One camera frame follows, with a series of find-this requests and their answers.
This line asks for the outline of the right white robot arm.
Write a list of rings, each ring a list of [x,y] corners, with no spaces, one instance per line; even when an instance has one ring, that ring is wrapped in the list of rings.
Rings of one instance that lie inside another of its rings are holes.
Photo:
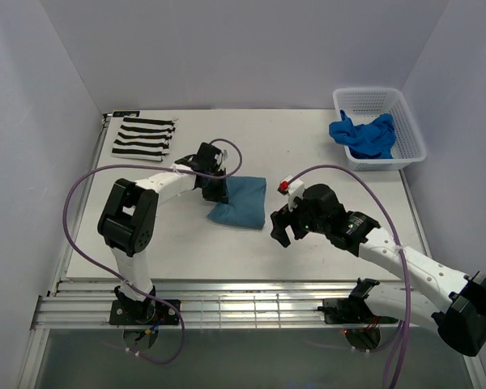
[[[486,275],[469,276],[446,267],[410,246],[394,242],[393,236],[377,221],[361,212],[317,212],[282,207],[271,214],[271,237],[282,246],[290,245],[287,228],[300,240],[319,233],[336,248],[384,268],[407,287],[395,288],[364,278],[348,297],[324,310],[340,323],[366,323],[392,318],[410,321],[435,331],[453,350],[476,356],[486,343]]]

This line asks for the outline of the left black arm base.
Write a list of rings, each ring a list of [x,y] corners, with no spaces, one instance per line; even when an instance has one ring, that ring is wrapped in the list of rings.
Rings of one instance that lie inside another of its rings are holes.
[[[137,326],[160,323],[161,325],[177,325],[179,318],[165,304],[155,301],[136,301],[135,303],[113,302],[109,315],[109,324],[116,326]]]

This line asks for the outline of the black white striped tank top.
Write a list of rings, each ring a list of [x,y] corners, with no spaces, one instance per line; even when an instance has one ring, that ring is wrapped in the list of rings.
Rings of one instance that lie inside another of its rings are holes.
[[[113,141],[116,158],[162,162],[176,132],[174,120],[124,117]]]

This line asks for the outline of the royal blue tank top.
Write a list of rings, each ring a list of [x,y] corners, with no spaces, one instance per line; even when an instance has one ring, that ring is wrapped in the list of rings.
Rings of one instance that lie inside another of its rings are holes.
[[[337,143],[347,146],[356,159],[392,159],[391,149],[396,141],[394,119],[384,113],[368,124],[356,125],[343,110],[340,121],[329,125],[329,135]]]

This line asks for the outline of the light blue tank top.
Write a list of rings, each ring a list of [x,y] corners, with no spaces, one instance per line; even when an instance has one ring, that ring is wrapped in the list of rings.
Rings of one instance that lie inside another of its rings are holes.
[[[228,202],[217,203],[207,219],[230,227],[262,229],[266,217],[266,179],[232,176],[226,180],[226,186]]]

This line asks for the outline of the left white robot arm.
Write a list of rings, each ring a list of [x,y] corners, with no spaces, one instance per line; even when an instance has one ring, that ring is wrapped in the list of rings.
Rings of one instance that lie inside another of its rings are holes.
[[[98,223],[122,277],[118,295],[130,300],[128,315],[136,323],[150,322],[156,313],[145,249],[155,229],[157,208],[185,192],[200,189],[205,200],[228,201],[225,169],[195,172],[184,165],[134,182],[115,181]]]

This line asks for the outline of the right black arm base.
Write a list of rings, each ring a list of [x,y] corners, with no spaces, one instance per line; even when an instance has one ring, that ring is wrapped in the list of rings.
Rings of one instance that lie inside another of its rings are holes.
[[[398,320],[389,316],[378,316],[372,313],[363,301],[351,298],[327,298],[317,307],[326,324],[394,324]]]

